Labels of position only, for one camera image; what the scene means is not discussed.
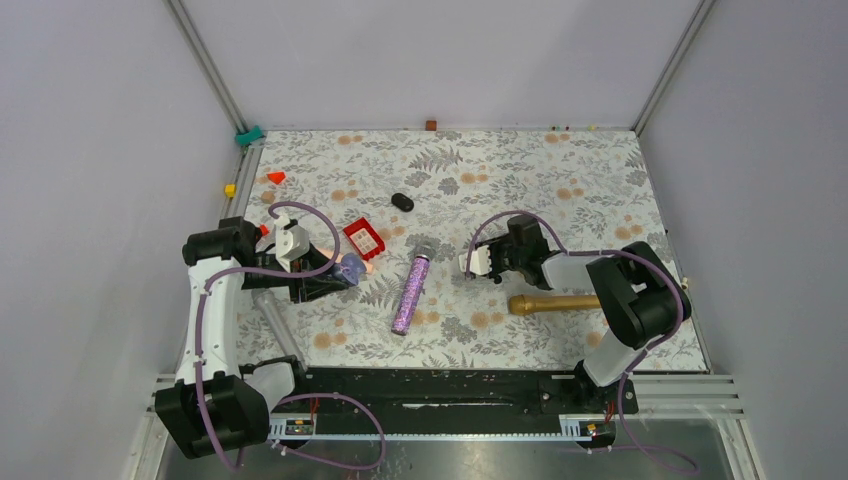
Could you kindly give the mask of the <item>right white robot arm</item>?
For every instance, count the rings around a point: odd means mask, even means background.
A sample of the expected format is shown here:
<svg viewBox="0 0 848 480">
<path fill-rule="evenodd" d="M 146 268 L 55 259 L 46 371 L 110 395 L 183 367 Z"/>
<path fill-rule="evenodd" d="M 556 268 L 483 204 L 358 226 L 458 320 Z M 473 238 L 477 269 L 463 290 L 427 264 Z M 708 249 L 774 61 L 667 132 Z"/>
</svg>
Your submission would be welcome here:
<svg viewBox="0 0 848 480">
<path fill-rule="evenodd" d="M 540 290 L 594 293 L 608 331 L 578 363 L 576 372 L 583 378 L 575 382 L 573 396 L 583 410 L 597 412 L 612 400 L 612 384 L 691 317 L 691 301 L 643 241 L 618 250 L 568 250 L 541 217 L 525 211 L 503 216 L 506 234 L 489 240 L 474 235 L 460 261 L 462 270 L 467 276 L 491 280 L 517 272 Z"/>
</svg>

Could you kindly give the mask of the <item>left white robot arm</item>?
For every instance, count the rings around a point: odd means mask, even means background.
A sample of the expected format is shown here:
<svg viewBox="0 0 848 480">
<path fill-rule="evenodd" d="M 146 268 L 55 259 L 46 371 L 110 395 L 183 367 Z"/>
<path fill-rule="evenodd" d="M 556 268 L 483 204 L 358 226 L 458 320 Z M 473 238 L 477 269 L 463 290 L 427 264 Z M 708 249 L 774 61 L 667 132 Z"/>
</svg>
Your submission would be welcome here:
<svg viewBox="0 0 848 480">
<path fill-rule="evenodd" d="M 196 459 L 263 443 L 278 404 L 296 411 L 309 401 L 301 354 L 239 364 L 238 297 L 284 288 L 294 304 L 356 286 L 365 273 L 355 257 L 337 262 L 309 243 L 295 221 L 281 236 L 283 257 L 260 252 L 260 228 L 242 217 L 192 234 L 182 248 L 190 281 L 190 319 L 174 384 L 159 390 L 154 411 L 183 455 Z"/>
</svg>

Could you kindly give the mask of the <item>lavender earbud charging case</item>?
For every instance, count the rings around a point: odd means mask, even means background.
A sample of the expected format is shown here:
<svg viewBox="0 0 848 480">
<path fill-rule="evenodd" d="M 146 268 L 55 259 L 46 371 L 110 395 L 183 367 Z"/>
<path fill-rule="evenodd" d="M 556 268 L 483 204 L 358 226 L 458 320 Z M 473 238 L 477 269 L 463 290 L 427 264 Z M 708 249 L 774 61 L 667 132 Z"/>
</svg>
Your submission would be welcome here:
<svg viewBox="0 0 848 480">
<path fill-rule="evenodd" d="M 355 253 L 343 255 L 331 269 L 331 274 L 335 279 L 350 286 L 357 286 L 367 273 L 367 264 Z"/>
</svg>

